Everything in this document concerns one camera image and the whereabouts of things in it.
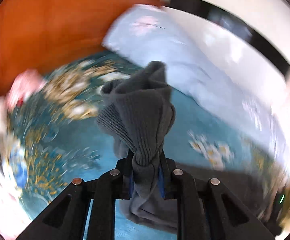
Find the wooden headboard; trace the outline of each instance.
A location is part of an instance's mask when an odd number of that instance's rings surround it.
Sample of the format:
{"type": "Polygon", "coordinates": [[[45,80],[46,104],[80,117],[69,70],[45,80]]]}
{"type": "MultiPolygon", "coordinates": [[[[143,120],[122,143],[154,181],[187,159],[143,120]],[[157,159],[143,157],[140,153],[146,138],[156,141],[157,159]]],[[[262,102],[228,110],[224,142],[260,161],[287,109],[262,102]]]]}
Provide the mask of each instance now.
{"type": "Polygon", "coordinates": [[[160,0],[3,0],[0,4],[0,96],[28,68],[44,74],[103,50],[112,22],[133,4],[160,0]]]}

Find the green light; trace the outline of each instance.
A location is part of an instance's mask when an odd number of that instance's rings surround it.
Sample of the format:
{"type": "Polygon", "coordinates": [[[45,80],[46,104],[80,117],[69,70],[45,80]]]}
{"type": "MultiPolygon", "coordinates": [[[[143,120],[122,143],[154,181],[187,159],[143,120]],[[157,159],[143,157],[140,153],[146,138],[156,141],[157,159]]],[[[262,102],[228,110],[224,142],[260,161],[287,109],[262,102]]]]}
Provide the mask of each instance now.
{"type": "Polygon", "coordinates": [[[282,201],[283,201],[284,197],[285,197],[285,195],[283,195],[283,196],[282,196],[282,199],[281,199],[281,201],[280,201],[280,204],[282,203],[282,201]]]}

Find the metal pin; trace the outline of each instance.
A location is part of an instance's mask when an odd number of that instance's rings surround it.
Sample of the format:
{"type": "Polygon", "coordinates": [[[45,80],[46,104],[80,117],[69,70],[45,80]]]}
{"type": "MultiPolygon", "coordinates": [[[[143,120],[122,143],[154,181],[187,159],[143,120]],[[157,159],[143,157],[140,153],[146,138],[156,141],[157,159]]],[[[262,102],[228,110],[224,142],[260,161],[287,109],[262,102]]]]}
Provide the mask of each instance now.
{"type": "Polygon", "coordinates": [[[175,169],[175,170],[173,170],[173,173],[174,173],[176,176],[180,176],[180,175],[183,174],[183,171],[180,170],[180,169],[175,169]]]}
{"type": "Polygon", "coordinates": [[[75,186],[78,186],[78,185],[80,185],[81,183],[82,183],[82,179],[81,178],[74,178],[73,180],[72,180],[72,183],[75,185],[75,186]]]}
{"type": "Polygon", "coordinates": [[[211,179],[211,183],[212,183],[213,185],[217,186],[218,184],[220,184],[220,180],[217,179],[217,178],[212,178],[212,179],[211,179]]]}
{"type": "Polygon", "coordinates": [[[117,175],[119,175],[119,173],[120,173],[120,171],[118,169],[113,169],[110,171],[110,175],[112,175],[112,176],[117,176],[117,175]]]}

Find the black band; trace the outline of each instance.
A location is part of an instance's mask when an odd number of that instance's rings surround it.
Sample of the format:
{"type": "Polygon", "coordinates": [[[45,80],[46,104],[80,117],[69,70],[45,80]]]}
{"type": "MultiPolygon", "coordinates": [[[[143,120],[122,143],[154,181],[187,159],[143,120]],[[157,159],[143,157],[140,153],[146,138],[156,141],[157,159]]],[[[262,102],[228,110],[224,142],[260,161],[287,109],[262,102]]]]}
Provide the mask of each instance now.
{"type": "Polygon", "coordinates": [[[171,0],[167,7],[209,20],[240,37],[263,54],[286,78],[290,64],[260,33],[242,19],[203,0],[171,0]]]}

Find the teal floral fabric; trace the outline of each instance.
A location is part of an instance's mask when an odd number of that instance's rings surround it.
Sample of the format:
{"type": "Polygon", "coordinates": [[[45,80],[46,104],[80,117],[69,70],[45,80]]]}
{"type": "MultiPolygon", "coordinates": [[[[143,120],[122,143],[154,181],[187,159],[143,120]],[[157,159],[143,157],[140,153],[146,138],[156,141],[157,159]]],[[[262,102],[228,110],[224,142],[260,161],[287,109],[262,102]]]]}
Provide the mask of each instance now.
{"type": "MultiPolygon", "coordinates": [[[[103,51],[62,66],[45,76],[44,88],[8,115],[8,176],[19,201],[34,219],[75,177],[99,178],[115,167],[113,139],[95,117],[104,107],[100,90],[115,78],[129,78],[140,67],[103,51]]],[[[165,138],[166,157],[191,166],[237,170],[262,181],[266,196],[286,174],[269,155],[239,131],[190,97],[173,90],[176,120],[165,138]]],[[[176,239],[136,225],[116,211],[115,239],[176,239]]]]}

